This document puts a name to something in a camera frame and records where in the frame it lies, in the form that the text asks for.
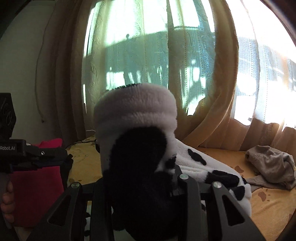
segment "yellow bedsheet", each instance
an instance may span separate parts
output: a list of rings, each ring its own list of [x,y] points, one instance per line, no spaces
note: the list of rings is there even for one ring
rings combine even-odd
[[[253,177],[252,165],[244,158],[245,152],[198,148],[203,153],[227,164],[244,178]],[[73,167],[68,184],[78,181],[88,184],[102,177],[100,155],[94,143],[76,144],[68,150],[73,155]],[[252,194],[252,220],[267,241],[274,241],[282,232],[296,207],[296,188],[287,190],[260,188]]]

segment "cow print garment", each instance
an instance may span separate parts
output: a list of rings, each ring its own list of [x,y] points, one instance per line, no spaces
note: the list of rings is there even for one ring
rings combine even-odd
[[[229,166],[175,138],[176,100],[148,83],[106,92],[94,109],[96,141],[107,196],[137,241],[177,235],[184,202],[172,199],[175,164],[198,182],[220,181],[251,215],[251,189]]]

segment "human hand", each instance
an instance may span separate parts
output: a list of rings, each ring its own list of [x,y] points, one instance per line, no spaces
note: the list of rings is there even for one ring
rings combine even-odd
[[[15,197],[13,193],[13,186],[12,182],[8,182],[6,186],[6,192],[2,196],[1,203],[1,211],[4,213],[4,218],[10,222],[13,223],[15,218],[12,214],[12,212],[15,210]]]

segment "black cable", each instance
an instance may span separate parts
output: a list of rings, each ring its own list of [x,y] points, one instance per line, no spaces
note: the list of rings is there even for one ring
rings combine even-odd
[[[71,146],[73,146],[73,145],[76,145],[76,144],[91,143],[91,142],[96,142],[96,140],[93,140],[93,141],[81,141],[81,140],[78,140],[78,141],[76,141],[76,142],[74,142],[74,143],[68,145],[68,146],[66,147],[66,149],[68,149],[69,147],[71,147]]]

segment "crumpled beige cloth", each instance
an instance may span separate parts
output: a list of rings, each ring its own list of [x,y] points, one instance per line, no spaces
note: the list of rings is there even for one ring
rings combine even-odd
[[[257,173],[257,176],[247,179],[252,192],[260,187],[291,190],[296,186],[292,155],[270,146],[257,145],[249,149],[245,156]]]

